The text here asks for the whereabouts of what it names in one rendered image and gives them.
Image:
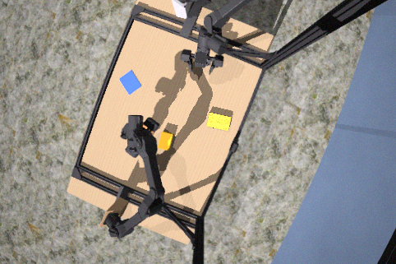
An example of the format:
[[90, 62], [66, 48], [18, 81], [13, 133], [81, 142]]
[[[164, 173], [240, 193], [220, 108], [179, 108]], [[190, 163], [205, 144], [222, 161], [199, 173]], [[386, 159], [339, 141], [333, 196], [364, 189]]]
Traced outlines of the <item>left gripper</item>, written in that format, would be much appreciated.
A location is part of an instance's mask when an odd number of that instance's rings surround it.
[[[150, 132], [152, 131], [152, 132], [155, 132], [157, 129], [158, 129], [158, 127], [159, 127], [159, 123], [157, 123], [156, 121], [154, 121], [151, 117], [148, 117], [145, 121], [144, 121], [144, 125], [147, 127], [147, 128], [144, 128], [143, 127], [143, 129], [149, 129], [150, 130]], [[126, 151], [126, 153], [127, 154], [129, 154], [130, 156], [132, 156], [133, 158], [136, 158], [137, 156], [138, 156], [138, 154], [130, 154], [129, 153], [129, 147], [127, 146], [127, 148], [125, 149], [125, 151]]]

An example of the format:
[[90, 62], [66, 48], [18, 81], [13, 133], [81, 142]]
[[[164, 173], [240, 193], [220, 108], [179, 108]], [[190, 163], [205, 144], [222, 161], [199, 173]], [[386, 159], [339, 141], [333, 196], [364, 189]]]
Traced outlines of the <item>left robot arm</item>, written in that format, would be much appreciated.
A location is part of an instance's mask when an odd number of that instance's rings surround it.
[[118, 213], [107, 215], [103, 225], [109, 227], [108, 232], [110, 237], [117, 237], [118, 239], [131, 234], [136, 224], [141, 223], [152, 215], [160, 213], [162, 211], [161, 206], [163, 206], [164, 203], [163, 196], [165, 194], [165, 189], [160, 178], [159, 167], [156, 160], [158, 150], [157, 140], [149, 129], [143, 129], [143, 120], [144, 117], [142, 115], [128, 115], [128, 123], [123, 127], [120, 137], [124, 140], [127, 139], [130, 154], [139, 154], [143, 159], [150, 190], [138, 207], [138, 212], [131, 218], [128, 218], [129, 220], [125, 219], [121, 221]]

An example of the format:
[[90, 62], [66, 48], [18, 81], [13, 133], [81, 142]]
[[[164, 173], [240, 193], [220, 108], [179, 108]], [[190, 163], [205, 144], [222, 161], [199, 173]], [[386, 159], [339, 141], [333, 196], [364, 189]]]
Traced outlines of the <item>blue flat square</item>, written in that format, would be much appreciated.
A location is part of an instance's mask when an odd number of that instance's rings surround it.
[[132, 71], [129, 71], [126, 75], [121, 77], [120, 82], [123, 84], [127, 93], [130, 95], [132, 92], [141, 87], [140, 82], [136, 79], [136, 76]]

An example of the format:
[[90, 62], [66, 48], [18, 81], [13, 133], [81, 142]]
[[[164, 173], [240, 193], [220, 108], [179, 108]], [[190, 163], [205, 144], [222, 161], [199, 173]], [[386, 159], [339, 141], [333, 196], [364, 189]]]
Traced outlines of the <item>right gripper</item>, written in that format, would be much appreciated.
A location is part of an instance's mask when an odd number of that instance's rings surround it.
[[[210, 54], [209, 47], [201, 47], [201, 46], [199, 46], [197, 44], [197, 50], [198, 49], [200, 49], [200, 51], [202, 53], [205, 52], [205, 50], [206, 50], [206, 52], [208, 52]], [[195, 54], [191, 53], [191, 50], [189, 50], [189, 49], [183, 49], [182, 50], [181, 60], [184, 61], [185, 63], [188, 63], [191, 72], [192, 72], [192, 59], [193, 58], [195, 58]], [[211, 64], [211, 67], [210, 67], [209, 75], [216, 67], [222, 67], [223, 66], [223, 58], [224, 58], [224, 56], [215, 54], [215, 57], [210, 57], [210, 58], [212, 58], [212, 60], [211, 60], [212, 64]]]

